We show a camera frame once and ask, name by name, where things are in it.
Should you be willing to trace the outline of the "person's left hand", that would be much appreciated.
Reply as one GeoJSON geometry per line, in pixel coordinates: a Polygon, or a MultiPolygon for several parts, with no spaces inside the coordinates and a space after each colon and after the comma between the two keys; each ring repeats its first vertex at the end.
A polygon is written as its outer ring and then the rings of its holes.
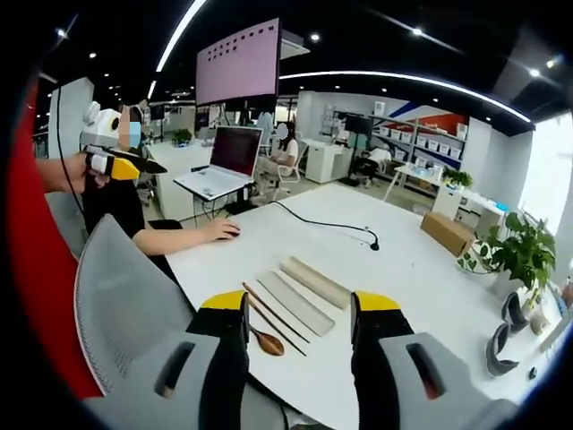
{"type": "Polygon", "coordinates": [[[61,190],[67,193],[83,193],[87,179],[93,179],[97,188],[101,188],[109,182],[108,176],[88,168],[87,154],[83,152],[65,158],[63,169],[64,179],[61,190]]]}

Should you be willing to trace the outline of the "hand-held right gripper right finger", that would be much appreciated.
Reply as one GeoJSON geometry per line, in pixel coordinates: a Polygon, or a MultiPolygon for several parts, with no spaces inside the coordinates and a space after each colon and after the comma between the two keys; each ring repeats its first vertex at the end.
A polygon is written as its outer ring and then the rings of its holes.
{"type": "Polygon", "coordinates": [[[432,335],[412,330],[383,295],[351,295],[351,371],[361,429],[498,429],[517,406],[492,400],[466,363],[432,335]]]}

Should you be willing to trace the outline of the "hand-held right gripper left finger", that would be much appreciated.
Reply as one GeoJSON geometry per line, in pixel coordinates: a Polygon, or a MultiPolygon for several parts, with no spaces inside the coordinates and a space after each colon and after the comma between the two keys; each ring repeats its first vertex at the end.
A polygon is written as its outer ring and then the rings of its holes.
{"type": "Polygon", "coordinates": [[[187,331],[138,358],[122,383],[85,407],[103,429],[238,429],[247,344],[247,293],[216,295],[187,331]]]}

